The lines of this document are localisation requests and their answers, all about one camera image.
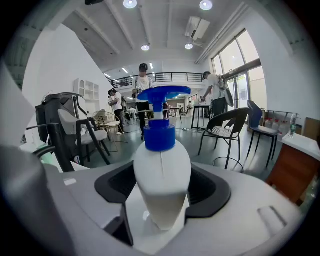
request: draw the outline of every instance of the air conditioning unit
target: air conditioning unit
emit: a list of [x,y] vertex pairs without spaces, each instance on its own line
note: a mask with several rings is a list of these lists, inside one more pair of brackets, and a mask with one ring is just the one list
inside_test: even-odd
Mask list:
[[201,39],[210,25],[209,21],[202,18],[191,16],[185,30],[185,36],[192,38],[194,41]]

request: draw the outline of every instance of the floor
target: floor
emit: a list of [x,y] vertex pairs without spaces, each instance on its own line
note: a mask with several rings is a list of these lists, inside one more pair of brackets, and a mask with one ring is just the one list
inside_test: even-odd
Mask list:
[[[209,122],[209,119],[205,119],[204,126],[206,127]],[[191,130],[191,123],[192,118],[191,117],[183,117],[182,123],[180,121],[180,118],[176,120],[175,117],[170,118],[170,123],[175,125],[175,136],[176,140],[182,143],[182,145],[185,147],[187,152],[189,153],[190,160],[192,162],[212,165],[213,161],[218,157],[226,157],[228,155],[228,145],[227,143],[219,139],[217,143],[217,147],[214,150],[215,147],[215,138],[211,137],[204,137],[202,149],[200,155],[198,155],[199,147],[200,147],[200,141],[202,137],[202,132],[199,130],[197,132],[196,129]],[[201,126],[203,124],[202,119],[200,119],[199,125]],[[270,159],[269,165],[266,168],[268,155],[271,147],[271,141],[272,139],[266,136],[261,136],[259,146],[257,148],[257,151],[255,153],[256,144],[258,141],[258,136],[255,136],[253,139],[252,147],[250,154],[247,157],[251,136],[252,133],[247,131],[247,125],[245,124],[242,128],[242,131],[240,133],[240,143],[241,143],[241,155],[240,155],[240,163],[243,165],[244,168],[244,174],[254,176],[258,179],[261,179],[262,181],[265,181],[267,177],[269,176],[271,170],[273,169],[277,158],[279,156],[282,143],[277,141],[275,154],[273,160]],[[139,121],[134,121],[132,124],[126,124],[124,126],[125,138],[127,139],[128,143],[123,142],[116,142],[111,143],[110,141],[106,140],[106,146],[110,151],[116,151],[118,149],[118,152],[111,152],[111,156],[108,156],[109,161],[111,164],[115,164],[122,161],[127,160],[133,160],[135,156],[135,152],[137,151],[138,147],[142,144],[141,140],[141,130],[140,130],[140,123]],[[114,135],[115,139],[118,141],[124,141],[124,135]],[[230,157],[238,160],[238,142],[233,141]],[[222,169],[225,168],[226,159],[218,159],[215,162],[215,166],[221,167]],[[85,166],[88,168],[96,168],[104,166],[105,162],[103,161],[100,154],[95,151],[91,155],[91,161],[87,162],[85,161]],[[234,172],[241,172],[242,168],[239,164],[237,164],[235,161],[230,160],[228,164],[228,170],[234,171]],[[315,192],[315,183],[312,182],[310,185],[310,188],[308,188],[308,191],[310,193],[307,193],[307,197],[305,202],[301,205],[302,212],[306,213],[312,204],[312,201],[314,199]]]

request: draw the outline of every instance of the round ceiling light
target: round ceiling light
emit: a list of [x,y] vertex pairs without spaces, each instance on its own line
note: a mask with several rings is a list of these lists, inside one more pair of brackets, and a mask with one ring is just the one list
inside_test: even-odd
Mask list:
[[143,46],[141,47],[141,49],[142,49],[142,51],[149,51],[150,46],[149,46],[149,45],[143,45]]
[[212,2],[209,0],[203,0],[200,3],[200,8],[204,11],[209,11],[212,8]]
[[187,43],[184,48],[191,50],[194,46],[191,43]]
[[135,8],[137,6],[137,0],[124,0],[123,6],[128,9]]

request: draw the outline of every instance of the blue bottle cap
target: blue bottle cap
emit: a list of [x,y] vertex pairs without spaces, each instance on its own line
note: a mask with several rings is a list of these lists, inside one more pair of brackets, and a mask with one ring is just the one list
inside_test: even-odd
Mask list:
[[[191,89],[187,86],[159,86],[144,90],[137,98],[149,101],[153,104],[153,111],[162,114],[163,103],[179,94],[191,94]],[[176,144],[175,126],[170,125],[169,119],[150,120],[149,126],[144,127],[144,140],[148,150],[156,152],[170,150]]]

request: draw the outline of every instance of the balcony railing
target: balcony railing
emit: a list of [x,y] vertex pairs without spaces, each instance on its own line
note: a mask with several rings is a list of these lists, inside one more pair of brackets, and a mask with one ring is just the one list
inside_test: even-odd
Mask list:
[[[155,74],[146,74],[148,77],[152,79],[153,83],[165,83],[165,82],[194,82],[194,83],[202,83],[202,74],[201,73],[155,73]],[[132,86],[133,79],[131,76],[123,77],[120,79],[110,80],[110,83],[114,88],[120,87],[128,87]]]

